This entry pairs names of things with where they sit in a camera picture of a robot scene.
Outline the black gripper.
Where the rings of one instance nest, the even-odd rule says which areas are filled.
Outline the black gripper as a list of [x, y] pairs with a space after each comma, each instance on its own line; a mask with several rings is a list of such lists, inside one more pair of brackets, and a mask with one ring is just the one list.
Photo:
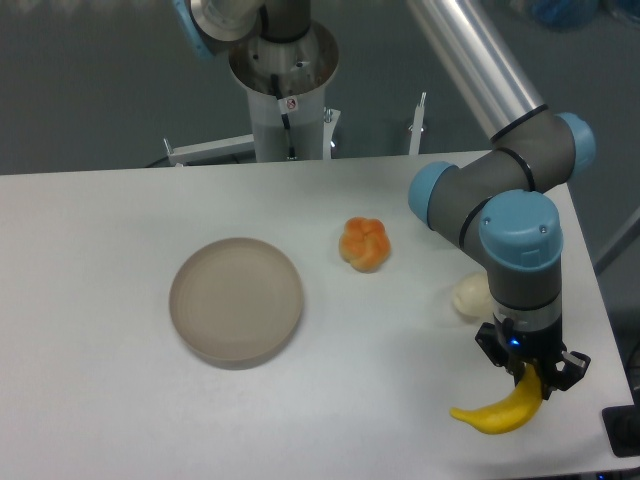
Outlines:
[[591, 358], [565, 351], [562, 340], [562, 299], [525, 310], [492, 300], [493, 324], [484, 322], [475, 342], [490, 362], [503, 368], [514, 385], [520, 381], [520, 364], [535, 364], [540, 373], [541, 393], [548, 400], [555, 391], [567, 391], [581, 381]]

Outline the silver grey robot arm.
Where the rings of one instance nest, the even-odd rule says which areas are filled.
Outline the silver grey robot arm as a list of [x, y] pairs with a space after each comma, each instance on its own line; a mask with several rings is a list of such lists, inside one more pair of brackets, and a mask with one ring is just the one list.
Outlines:
[[[313, 160], [329, 152], [324, 87], [338, 48], [306, 1], [178, 1], [193, 48], [227, 52], [248, 99], [257, 160]], [[410, 11], [492, 143], [465, 167], [434, 162], [408, 203], [430, 229], [487, 272], [493, 321], [476, 340], [491, 362], [539, 392], [565, 391], [590, 360], [562, 339], [559, 214], [547, 192], [594, 158], [590, 127], [553, 114], [472, 1], [413, 1]]]

